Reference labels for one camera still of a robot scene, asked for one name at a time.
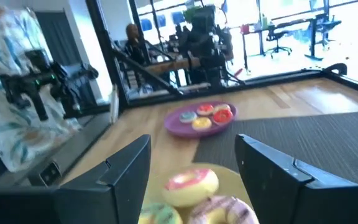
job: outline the table leg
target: table leg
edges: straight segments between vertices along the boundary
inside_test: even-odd
[[[185,71],[185,78],[186,78],[186,85],[191,85],[191,80],[190,80],[190,71],[188,70],[184,70]]]
[[[242,47],[244,49],[244,66],[248,70],[247,48],[246,48],[246,35],[242,34]]]
[[[175,73],[176,84],[178,87],[181,87],[178,70],[175,70],[174,73]]]
[[[316,52],[315,52],[317,20],[313,19],[310,22],[311,22],[310,55],[305,54],[305,56],[313,60],[322,60],[322,58],[316,57]]]

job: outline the purple plate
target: purple plate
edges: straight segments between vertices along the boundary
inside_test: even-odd
[[[201,138],[201,137],[210,136],[212,134],[216,134],[216,133],[219,133],[219,132],[225,130],[229,126],[229,124],[233,121],[232,120],[225,125],[217,125],[213,122],[211,128],[209,128],[208,130],[205,130],[205,131],[195,131],[191,127],[191,123],[184,124],[184,123],[180,122],[180,115],[182,113],[184,113],[186,111],[194,111],[195,113],[197,113],[197,108],[200,105],[204,105],[204,104],[211,104],[213,106],[227,104],[230,106],[231,111],[233,112],[233,120],[234,120],[234,118],[236,118],[237,108],[235,106],[233,106],[232,104],[220,102],[220,101],[207,101],[207,102],[202,102],[202,103],[196,103],[196,104],[189,105],[189,106],[184,106],[184,107],[179,108],[176,111],[170,113],[165,118],[165,122],[164,122],[165,128],[168,130],[169,133],[171,133],[172,135],[175,135],[175,136],[179,136],[179,137],[183,137],[183,138]]]

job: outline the office chair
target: office chair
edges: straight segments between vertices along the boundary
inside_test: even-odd
[[[267,52],[270,52],[270,56],[271,56],[271,58],[273,58],[273,54],[274,53],[279,53],[280,50],[286,51],[288,53],[288,55],[290,55],[291,52],[292,52],[291,48],[289,48],[289,47],[280,47],[278,45],[278,40],[281,39],[284,35],[286,35],[288,33],[289,33],[289,31],[287,31],[287,30],[281,31],[281,32],[274,32],[274,29],[269,29],[267,37],[266,37],[266,41],[269,41],[269,42],[276,41],[277,45],[276,45],[275,48],[272,48],[272,49],[269,49],[269,50],[265,51],[264,56],[266,56]]]
[[[140,25],[142,26],[142,31],[148,31],[153,29],[152,22],[149,19],[141,19]]]
[[[342,21],[335,21],[335,16],[333,16],[332,20],[329,20],[328,16],[325,16],[324,18],[322,18],[322,20],[318,21],[316,32],[321,33],[322,39],[320,41],[317,41],[316,44],[322,44],[323,47],[325,47],[331,41],[335,41],[328,38],[328,32],[333,30],[337,25],[341,23]]]
[[[185,16],[182,12],[173,12],[171,13],[172,21],[175,25],[181,24],[182,22],[185,22]]]

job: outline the yellow frosted donut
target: yellow frosted donut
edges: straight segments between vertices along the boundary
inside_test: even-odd
[[[191,123],[191,126],[196,131],[204,131],[212,126],[212,121],[209,118],[197,118]]]
[[[174,207],[190,207],[212,196],[218,188],[215,172],[211,169],[194,169],[169,179],[162,196]]]
[[[259,224],[253,209],[245,202],[230,196],[213,196],[197,205],[188,224]]]
[[[169,205],[152,203],[142,208],[138,224],[183,224],[179,213]]]

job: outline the desk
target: desk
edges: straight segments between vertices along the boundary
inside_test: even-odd
[[[252,207],[248,193],[246,191],[246,188],[244,187],[244,184],[242,183],[239,174],[229,170],[228,168],[214,165],[214,164],[207,164],[207,163],[194,163],[190,166],[185,166],[176,169],[164,175],[160,175],[154,178],[150,177],[149,182],[147,184],[143,204],[146,205],[148,203],[155,203],[155,202],[166,203],[162,197],[161,192],[163,186],[168,182],[168,179],[174,176],[175,174],[179,174],[186,170],[200,169],[200,168],[211,169],[217,175],[219,179],[219,189],[215,195],[235,196]],[[193,207],[177,209],[180,216],[183,219],[183,223],[187,223],[188,221],[187,219],[192,208]]]
[[[296,18],[296,19],[293,19],[288,22],[281,22],[277,25],[268,26],[264,29],[251,29],[250,28],[250,31],[248,33],[242,34],[242,44],[243,44],[243,48],[244,48],[244,66],[245,66],[246,70],[248,71],[248,58],[247,58],[247,50],[246,50],[246,35],[247,34],[257,34],[257,33],[263,32],[263,31],[280,29],[280,28],[284,28],[284,27],[288,27],[288,26],[292,26],[292,25],[296,25],[296,24],[301,24],[304,22],[311,23],[310,55],[305,54],[305,56],[315,59],[315,60],[321,60],[320,58],[315,57],[315,51],[314,51],[314,46],[316,45],[316,26],[317,26],[316,18],[317,17],[319,17],[319,14],[310,14],[310,15],[303,16],[302,18]]]

